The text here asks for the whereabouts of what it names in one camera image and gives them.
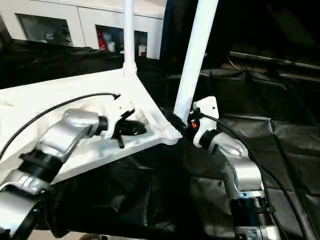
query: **black fabric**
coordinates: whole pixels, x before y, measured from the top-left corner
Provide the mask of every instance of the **black fabric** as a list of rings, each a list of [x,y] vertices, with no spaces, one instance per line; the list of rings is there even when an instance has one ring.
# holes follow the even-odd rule
[[[0,54],[0,84],[7,88],[122,64],[122,55],[90,48],[16,41]],[[180,75],[164,72],[156,60],[137,59],[137,67],[154,101],[172,109]],[[211,69],[201,72],[194,100],[207,96],[216,96],[220,119],[243,136],[261,164],[285,186],[308,239],[319,239],[320,84]],[[289,239],[302,239],[288,201],[275,181],[263,174]],[[56,184],[55,233],[233,239],[233,219],[221,179],[219,166],[208,159],[207,151],[190,141],[157,145]]]

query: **cable connector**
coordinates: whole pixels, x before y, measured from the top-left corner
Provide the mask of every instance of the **cable connector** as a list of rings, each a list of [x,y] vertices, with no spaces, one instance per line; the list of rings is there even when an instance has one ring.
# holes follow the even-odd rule
[[[202,119],[204,117],[204,114],[201,112],[200,107],[197,107],[193,110],[192,116],[195,119]]]

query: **white cabinet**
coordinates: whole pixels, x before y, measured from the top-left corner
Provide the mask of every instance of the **white cabinet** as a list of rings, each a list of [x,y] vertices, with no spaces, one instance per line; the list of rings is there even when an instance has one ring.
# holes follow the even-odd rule
[[[0,15],[13,39],[85,46],[76,6],[35,0],[2,0]]]
[[[167,0],[133,1],[136,53],[159,59]],[[124,49],[122,0],[0,0],[0,15],[13,39]]]
[[[85,40],[85,45],[99,49],[97,30],[107,34],[115,42],[115,51],[123,49],[124,14],[115,11],[97,10],[79,7],[79,15]],[[133,16],[135,30],[135,47],[146,46],[146,57],[158,59],[160,56],[163,19]]]

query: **white metal pole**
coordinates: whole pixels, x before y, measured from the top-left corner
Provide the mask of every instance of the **white metal pole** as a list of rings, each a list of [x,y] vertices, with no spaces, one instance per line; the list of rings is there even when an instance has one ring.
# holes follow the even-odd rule
[[[134,0],[123,0],[124,12],[124,74],[136,73],[135,62],[135,30],[134,30]]]
[[[186,123],[204,60],[218,0],[199,0],[193,21],[174,114]]]

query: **silver metal joint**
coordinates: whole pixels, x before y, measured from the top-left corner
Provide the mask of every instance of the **silver metal joint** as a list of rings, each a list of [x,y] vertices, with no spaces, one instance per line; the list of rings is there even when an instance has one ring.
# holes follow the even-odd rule
[[[240,141],[221,132],[212,139],[209,154],[214,146],[218,146],[223,156],[221,170],[229,199],[265,196],[260,170]]]
[[[68,109],[63,118],[44,133],[35,147],[65,163],[80,140],[91,138],[98,127],[99,116],[96,112]]]
[[[13,169],[8,176],[6,176],[0,184],[0,191],[7,186],[14,186],[32,195],[39,194],[42,190],[49,190],[51,187],[50,183],[18,169]]]

